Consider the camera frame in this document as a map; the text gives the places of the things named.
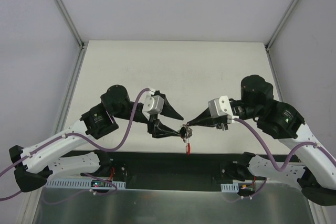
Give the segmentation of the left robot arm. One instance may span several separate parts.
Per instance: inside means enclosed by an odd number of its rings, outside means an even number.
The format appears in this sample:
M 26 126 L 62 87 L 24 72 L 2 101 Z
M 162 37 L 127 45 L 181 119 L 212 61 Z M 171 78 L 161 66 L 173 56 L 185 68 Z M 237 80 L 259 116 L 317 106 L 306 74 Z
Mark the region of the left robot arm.
M 15 145 L 9 149 L 16 184 L 27 193 L 57 177 L 81 173 L 106 176 L 111 170 L 108 153 L 125 144 L 134 122 L 147 125 L 153 138 L 180 135 L 164 125 L 159 115 L 184 119 L 159 90 L 145 88 L 131 101 L 124 86 L 113 85 L 101 95 L 100 103 L 63 131 L 33 146 Z M 98 139 L 119 128 L 116 119 L 128 121 L 120 143 L 113 148 L 97 144 Z

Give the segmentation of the metal key holder red handle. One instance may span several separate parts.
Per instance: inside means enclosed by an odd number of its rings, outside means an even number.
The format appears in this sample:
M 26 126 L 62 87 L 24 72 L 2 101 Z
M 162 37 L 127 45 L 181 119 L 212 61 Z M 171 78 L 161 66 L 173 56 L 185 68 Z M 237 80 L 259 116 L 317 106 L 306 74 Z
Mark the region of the metal key holder red handle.
M 187 124 L 183 124 L 179 131 L 180 137 L 185 143 L 185 152 L 187 155 L 190 155 L 191 153 L 191 144 L 190 144 L 190 138 L 192 137 L 192 129 Z

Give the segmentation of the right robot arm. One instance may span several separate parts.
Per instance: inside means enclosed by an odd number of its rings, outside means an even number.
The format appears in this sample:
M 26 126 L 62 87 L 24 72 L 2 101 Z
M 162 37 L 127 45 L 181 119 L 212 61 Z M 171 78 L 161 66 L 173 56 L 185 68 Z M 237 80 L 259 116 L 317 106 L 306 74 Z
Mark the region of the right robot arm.
M 311 132 L 303 116 L 290 104 L 274 99 L 273 85 L 259 75 L 240 83 L 240 100 L 221 96 L 208 102 L 207 109 L 187 126 L 227 130 L 229 124 L 248 128 L 262 145 L 267 158 L 245 152 L 224 172 L 241 182 L 254 177 L 273 179 L 299 191 L 320 206 L 335 206 L 335 157 Z M 246 121 L 253 120 L 263 133 L 290 149 L 283 163 L 275 160 L 265 141 Z

